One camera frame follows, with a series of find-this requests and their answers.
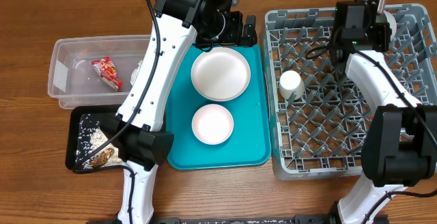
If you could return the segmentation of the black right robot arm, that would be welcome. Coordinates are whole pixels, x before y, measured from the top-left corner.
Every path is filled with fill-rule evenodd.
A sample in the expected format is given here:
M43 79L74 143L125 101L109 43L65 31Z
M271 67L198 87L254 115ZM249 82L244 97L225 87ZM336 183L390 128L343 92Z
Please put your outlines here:
M436 106L424 105L408 92L385 62L397 30L385 3L338 2L328 44L305 54L315 59L329 52L332 64L344 69L373 115L361 148L363 171L352 190L332 206L332 223L388 223L378 212L394 196L436 195L406 190L434 175Z

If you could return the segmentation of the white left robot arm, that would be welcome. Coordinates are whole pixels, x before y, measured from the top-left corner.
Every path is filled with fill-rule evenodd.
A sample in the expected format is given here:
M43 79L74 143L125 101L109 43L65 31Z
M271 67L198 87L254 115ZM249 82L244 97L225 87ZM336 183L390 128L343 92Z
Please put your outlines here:
M165 107L179 67L190 47L211 51L215 46L253 46L256 18L237 11L239 0L146 0L152 33L136 80L121 106L85 107L99 117L110 137L81 152L72 166L76 174L103 171L93 166L117 148L124 173L122 207L115 223L149 223L154 215L153 188L159 164L167 157L174 136L162 131Z

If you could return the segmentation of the large white plate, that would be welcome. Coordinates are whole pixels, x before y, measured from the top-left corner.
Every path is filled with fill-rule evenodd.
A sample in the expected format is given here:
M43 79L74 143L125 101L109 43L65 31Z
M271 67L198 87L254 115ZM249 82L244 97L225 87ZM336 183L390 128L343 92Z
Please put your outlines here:
M191 68L194 88L204 98L217 102L243 94L251 80L246 58L232 48L217 47L200 54Z

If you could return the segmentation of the white tissue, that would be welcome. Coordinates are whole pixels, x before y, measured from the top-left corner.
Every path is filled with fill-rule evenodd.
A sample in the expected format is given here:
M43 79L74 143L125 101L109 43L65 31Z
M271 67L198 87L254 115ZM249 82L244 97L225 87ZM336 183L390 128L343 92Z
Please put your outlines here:
M131 78L130 78L130 84L133 86L135 84L135 81L137 79L138 73L140 71L142 60L138 62L137 67L132 71Z

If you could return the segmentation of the grey-white bowl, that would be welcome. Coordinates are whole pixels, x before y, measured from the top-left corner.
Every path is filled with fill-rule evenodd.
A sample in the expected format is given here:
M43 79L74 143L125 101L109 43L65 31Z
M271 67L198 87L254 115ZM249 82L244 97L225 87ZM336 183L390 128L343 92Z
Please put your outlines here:
M395 37L395 34L397 32L397 22L395 20L395 17L388 11L383 11L382 15L384 21L389 24L389 27L391 29L391 36L390 40L393 40Z

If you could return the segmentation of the red snack wrapper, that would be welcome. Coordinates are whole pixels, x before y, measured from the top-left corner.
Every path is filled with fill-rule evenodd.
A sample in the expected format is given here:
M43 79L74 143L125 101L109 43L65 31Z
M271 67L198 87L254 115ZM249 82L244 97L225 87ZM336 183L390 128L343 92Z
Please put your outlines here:
M94 70L100 78L116 92L122 88L123 82L117 77L117 70L110 57L103 57L92 61Z

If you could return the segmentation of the brown food scrap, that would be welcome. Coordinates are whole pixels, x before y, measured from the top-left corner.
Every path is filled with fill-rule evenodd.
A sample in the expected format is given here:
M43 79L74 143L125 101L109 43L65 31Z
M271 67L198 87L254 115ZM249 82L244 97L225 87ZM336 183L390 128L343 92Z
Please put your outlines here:
M99 155L97 155L91 160L91 167L93 169L97 169L105 165L113 154L114 154L113 148L107 148L103 150L101 153L99 153Z

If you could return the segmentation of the white rice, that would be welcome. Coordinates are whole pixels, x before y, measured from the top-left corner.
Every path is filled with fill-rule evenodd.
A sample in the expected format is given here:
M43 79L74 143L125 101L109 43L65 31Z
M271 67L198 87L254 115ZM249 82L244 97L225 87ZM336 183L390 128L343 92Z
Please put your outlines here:
M78 144L76 149L76 162L83 160L111 137L111 135L104 134L100 128L100 122L102 118L103 114L97 113L84 114L81 116L81 121L79 123ZM118 157L119 150L112 144L108 144L103 149L98 150L87 161L84 161L80 166L80 169L93 169L91 167L91 160L107 148L113 148L114 154L112 157L110 157L108 162L101 167L120 165L122 160Z

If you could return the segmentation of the cream plastic cup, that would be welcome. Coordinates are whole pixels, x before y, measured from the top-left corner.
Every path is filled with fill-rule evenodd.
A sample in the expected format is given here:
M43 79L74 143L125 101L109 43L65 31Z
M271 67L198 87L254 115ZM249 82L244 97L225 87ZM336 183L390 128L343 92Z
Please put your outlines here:
M305 92L305 84L299 73L293 70L283 72L279 79L279 92L286 100L292 94L296 95L292 100L299 99Z

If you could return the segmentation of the small pink-white dish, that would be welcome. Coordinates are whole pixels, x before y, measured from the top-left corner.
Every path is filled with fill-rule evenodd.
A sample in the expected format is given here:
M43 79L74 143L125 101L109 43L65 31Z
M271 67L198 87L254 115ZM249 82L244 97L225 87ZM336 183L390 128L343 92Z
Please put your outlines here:
M207 104L195 112L191 127L200 142L218 145L230 138L234 130L234 119L225 107Z

